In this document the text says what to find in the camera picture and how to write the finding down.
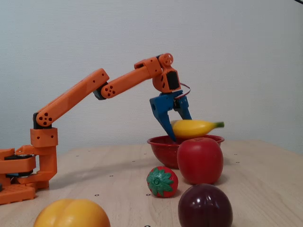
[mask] apple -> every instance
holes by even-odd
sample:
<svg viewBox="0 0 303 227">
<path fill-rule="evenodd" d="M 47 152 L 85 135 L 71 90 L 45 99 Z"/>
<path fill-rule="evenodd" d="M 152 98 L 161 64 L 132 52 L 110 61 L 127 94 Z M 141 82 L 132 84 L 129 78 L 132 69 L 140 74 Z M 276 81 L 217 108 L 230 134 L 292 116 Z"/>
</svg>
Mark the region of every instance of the apple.
<svg viewBox="0 0 303 227">
<path fill-rule="evenodd" d="M 214 184 L 223 171 L 220 145 L 211 138 L 195 138 L 182 142 L 177 151 L 182 176 L 191 184 Z"/>
<path fill-rule="evenodd" d="M 179 200 L 178 217 L 182 227 L 231 227 L 232 205 L 219 188 L 193 185 Z"/>
</svg>

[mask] strawberry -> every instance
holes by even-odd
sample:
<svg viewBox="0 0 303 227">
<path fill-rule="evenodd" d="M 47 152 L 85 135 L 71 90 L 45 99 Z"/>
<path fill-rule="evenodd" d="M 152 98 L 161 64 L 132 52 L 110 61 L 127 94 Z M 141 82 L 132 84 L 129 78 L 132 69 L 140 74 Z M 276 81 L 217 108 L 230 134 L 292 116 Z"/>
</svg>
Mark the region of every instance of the strawberry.
<svg viewBox="0 0 303 227">
<path fill-rule="evenodd" d="M 158 166 L 150 171 L 147 185 L 153 195 L 158 197 L 171 197 L 178 189 L 178 177 L 169 168 Z"/>
</svg>

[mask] orange robotic arm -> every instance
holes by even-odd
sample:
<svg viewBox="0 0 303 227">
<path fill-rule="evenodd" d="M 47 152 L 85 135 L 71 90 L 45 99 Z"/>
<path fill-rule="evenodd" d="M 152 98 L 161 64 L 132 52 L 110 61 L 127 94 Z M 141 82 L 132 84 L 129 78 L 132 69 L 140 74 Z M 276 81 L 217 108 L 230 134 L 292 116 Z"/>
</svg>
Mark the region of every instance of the orange robotic arm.
<svg viewBox="0 0 303 227">
<path fill-rule="evenodd" d="M 33 198 L 35 192 L 28 187 L 37 190 L 49 186 L 48 181 L 57 173 L 58 132 L 52 127 L 53 122 L 92 92 L 99 100 L 113 98 L 147 79 L 152 79 L 155 88 L 162 93 L 180 89 L 178 72 L 170 66 L 172 62 L 172 55 L 168 53 L 145 59 L 136 63 L 133 71 L 111 82 L 107 82 L 106 72 L 98 69 L 35 113 L 34 127 L 30 130 L 31 145 L 16 151 L 13 148 L 0 150 L 0 184 L 6 192 L 0 192 L 0 204 Z M 36 155 L 40 156 L 40 170 L 32 174 Z M 18 190 L 8 180 L 7 174 L 13 172 L 18 174 Z"/>
</svg>

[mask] black cable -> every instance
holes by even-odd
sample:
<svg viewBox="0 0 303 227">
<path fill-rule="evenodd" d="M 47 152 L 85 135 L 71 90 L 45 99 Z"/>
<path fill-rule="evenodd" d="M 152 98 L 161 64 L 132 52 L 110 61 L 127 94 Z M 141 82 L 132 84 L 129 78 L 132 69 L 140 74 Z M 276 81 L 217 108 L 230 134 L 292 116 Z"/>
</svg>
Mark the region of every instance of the black cable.
<svg viewBox="0 0 303 227">
<path fill-rule="evenodd" d="M 303 1 L 301 1 L 301 0 L 295 0 L 296 2 L 299 2 L 299 3 L 301 3 L 301 4 L 303 4 Z"/>
</svg>

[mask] banana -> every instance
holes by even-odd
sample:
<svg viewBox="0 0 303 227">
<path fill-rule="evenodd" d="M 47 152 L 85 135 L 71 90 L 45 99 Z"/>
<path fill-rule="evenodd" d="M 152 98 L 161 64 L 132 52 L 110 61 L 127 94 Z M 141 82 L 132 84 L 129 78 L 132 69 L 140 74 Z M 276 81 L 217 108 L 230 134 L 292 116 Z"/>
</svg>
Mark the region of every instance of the banana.
<svg viewBox="0 0 303 227">
<path fill-rule="evenodd" d="M 179 139 L 203 137 L 215 128 L 223 128 L 224 122 L 201 120 L 174 120 L 170 122 L 175 136 Z"/>
</svg>

